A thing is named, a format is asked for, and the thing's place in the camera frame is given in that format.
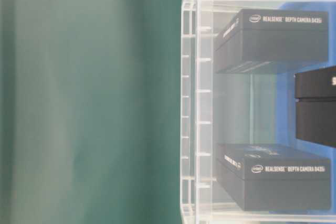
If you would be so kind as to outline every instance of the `transparent acrylic box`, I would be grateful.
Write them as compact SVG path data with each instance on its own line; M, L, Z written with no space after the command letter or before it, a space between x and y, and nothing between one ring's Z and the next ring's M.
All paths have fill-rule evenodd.
M270 58L246 71L239 72L238 65L218 73L216 37L230 28L242 9L327 12L327 59L280 72L253 71L271 62ZM182 0L180 206L184 223L336 222L336 149L296 138L294 95L296 73L336 65L335 21L336 0ZM280 144L327 158L330 207L243 210L218 182L218 143Z

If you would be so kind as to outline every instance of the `green fabric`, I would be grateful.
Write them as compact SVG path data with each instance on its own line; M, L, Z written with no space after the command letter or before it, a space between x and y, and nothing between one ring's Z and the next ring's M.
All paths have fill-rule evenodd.
M2 0L2 220L180 223L181 0Z

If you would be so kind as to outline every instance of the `box lid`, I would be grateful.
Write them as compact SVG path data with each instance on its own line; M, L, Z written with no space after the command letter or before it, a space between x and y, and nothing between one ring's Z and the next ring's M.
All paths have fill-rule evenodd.
M241 9L217 35L218 50L240 30L328 30L328 12L274 9Z
M242 179L329 179L330 160L277 144L217 144L216 158Z
M336 98L336 67L297 73L295 97L297 99Z

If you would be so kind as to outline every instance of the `blue surface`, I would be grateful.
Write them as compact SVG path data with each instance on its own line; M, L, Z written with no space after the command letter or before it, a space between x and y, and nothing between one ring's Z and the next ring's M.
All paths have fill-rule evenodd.
M324 145L314 144L302 141L295 138L295 95L294 95L294 74L312 69L318 69L327 66L333 66L336 63L336 3L335 2L305 2L305 3L286 3L281 9L292 10L319 10L329 13L329 59L323 64L313 65L306 68L298 69L293 72L286 72L278 75L277 78L277 129L276 141L280 144L285 144L295 147L302 151L307 151L331 159L332 174L331 174L331 199L332 205L330 210L324 211L308 211L308 214L334 214L336 210L336 149Z

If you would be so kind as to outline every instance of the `black device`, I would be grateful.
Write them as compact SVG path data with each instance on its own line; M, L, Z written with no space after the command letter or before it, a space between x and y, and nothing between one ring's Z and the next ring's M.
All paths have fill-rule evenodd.
M295 76L296 138L336 147L336 67Z
M217 73L282 73L327 60L327 12L242 9L214 40Z
M277 144L217 144L216 179L242 210L329 209L330 160Z

